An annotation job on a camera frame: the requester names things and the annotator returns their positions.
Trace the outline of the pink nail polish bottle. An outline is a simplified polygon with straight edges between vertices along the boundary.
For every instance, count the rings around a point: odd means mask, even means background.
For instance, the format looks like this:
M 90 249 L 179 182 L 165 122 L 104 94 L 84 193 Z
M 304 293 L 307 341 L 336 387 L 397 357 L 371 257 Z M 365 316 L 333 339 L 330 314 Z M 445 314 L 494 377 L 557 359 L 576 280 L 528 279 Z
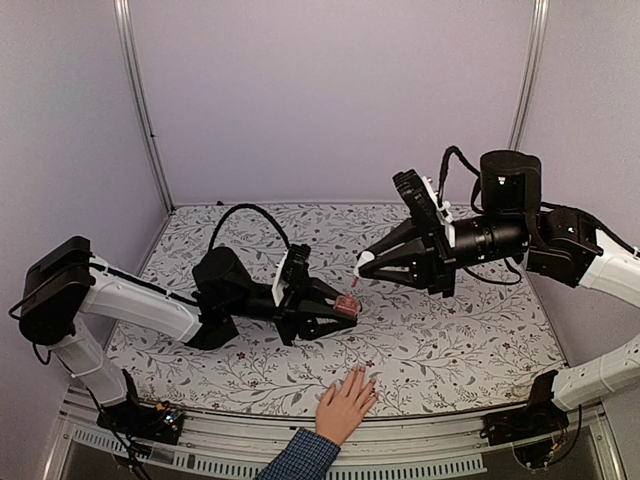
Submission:
M 333 309 L 349 318 L 356 318 L 360 312 L 360 303 L 353 295 L 340 295 L 335 299 Z

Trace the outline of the white nail polish brush cap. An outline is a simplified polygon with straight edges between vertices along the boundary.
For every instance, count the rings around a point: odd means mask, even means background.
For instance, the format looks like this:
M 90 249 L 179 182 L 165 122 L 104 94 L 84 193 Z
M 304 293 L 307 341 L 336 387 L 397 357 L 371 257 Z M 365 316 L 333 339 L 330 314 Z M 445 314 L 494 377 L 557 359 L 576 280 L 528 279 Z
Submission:
M 353 268 L 353 282 L 351 284 L 352 289 L 356 288 L 359 280 L 361 279 L 361 274 L 360 274 L 361 268 L 367 265 L 368 263 L 370 263 L 371 261 L 373 261 L 374 259 L 375 259 L 375 255 L 369 250 L 364 250 L 358 255 L 356 264 Z

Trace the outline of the blue checked sleeve forearm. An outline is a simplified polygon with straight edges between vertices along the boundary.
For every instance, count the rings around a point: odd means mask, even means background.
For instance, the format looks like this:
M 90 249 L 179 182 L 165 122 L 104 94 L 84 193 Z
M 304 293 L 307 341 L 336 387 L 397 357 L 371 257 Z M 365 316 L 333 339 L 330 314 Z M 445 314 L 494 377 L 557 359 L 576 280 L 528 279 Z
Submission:
M 325 479 L 341 447 L 307 429 L 300 429 L 256 480 Z

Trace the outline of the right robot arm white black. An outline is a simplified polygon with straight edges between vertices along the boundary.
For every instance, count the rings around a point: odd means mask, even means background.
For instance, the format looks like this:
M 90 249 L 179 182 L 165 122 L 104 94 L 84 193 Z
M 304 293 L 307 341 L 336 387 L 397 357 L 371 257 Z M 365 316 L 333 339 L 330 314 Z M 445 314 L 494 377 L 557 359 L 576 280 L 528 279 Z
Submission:
M 355 276 L 451 297 L 457 271 L 511 258 L 569 287 L 639 304 L 638 249 L 593 215 L 543 201 L 541 162 L 533 155 L 483 154 L 472 171 L 476 214 L 454 219 L 443 194 L 449 161 L 460 154 L 456 147 L 445 151 L 437 181 L 415 170 L 394 175 L 410 216 L 359 254 Z

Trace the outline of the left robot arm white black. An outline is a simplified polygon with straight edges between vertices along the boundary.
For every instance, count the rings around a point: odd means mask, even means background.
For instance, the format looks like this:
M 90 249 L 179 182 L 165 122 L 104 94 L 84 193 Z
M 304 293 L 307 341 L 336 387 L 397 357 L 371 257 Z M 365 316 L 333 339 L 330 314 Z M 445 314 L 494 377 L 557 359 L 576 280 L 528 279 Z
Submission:
M 292 245 L 272 284 L 251 278 L 229 247 L 208 251 L 193 268 L 196 289 L 182 296 L 112 267 L 74 236 L 27 271 L 22 298 L 8 314 L 24 338 L 50 349 L 128 434 L 148 426 L 146 408 L 81 322 L 100 315 L 151 329 L 190 348 L 215 350 L 238 336 L 234 317 L 268 321 L 281 342 L 314 340 L 352 328 L 359 302 L 309 273 L 310 249 Z

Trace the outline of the person's bare hand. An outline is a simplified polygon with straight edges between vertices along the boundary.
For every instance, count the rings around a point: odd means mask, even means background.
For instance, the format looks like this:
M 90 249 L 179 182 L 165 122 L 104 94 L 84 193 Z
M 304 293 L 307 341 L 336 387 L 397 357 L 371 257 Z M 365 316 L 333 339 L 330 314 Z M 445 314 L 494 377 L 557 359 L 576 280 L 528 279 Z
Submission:
M 316 410 L 315 433 L 342 446 L 376 403 L 375 384 L 364 366 L 351 369 L 340 387 L 332 384 Z

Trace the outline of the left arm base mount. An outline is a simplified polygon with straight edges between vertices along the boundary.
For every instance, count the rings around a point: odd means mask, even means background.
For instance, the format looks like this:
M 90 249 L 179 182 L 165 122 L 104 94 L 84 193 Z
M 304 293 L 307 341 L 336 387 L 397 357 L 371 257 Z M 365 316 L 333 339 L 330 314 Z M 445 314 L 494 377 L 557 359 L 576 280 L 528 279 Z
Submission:
M 184 425 L 184 411 L 169 401 L 154 406 L 141 404 L 131 375 L 125 370 L 122 373 L 125 400 L 113 406 L 101 405 L 97 424 L 130 437 L 176 445 Z

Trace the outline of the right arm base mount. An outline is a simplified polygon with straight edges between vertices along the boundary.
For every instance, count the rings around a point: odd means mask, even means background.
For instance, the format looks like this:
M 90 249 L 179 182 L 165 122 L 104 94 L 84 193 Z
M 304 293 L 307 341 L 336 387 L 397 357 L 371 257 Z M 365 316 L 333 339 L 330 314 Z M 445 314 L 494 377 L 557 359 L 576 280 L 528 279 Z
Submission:
M 560 441 L 550 434 L 559 432 L 563 438 L 569 426 L 567 413 L 553 403 L 552 386 L 557 375 L 557 370 L 551 370 L 537 376 L 524 406 L 484 415 L 479 436 L 496 446 L 546 435 L 540 442 L 516 447 L 514 455 L 529 469 L 550 466 L 560 447 Z

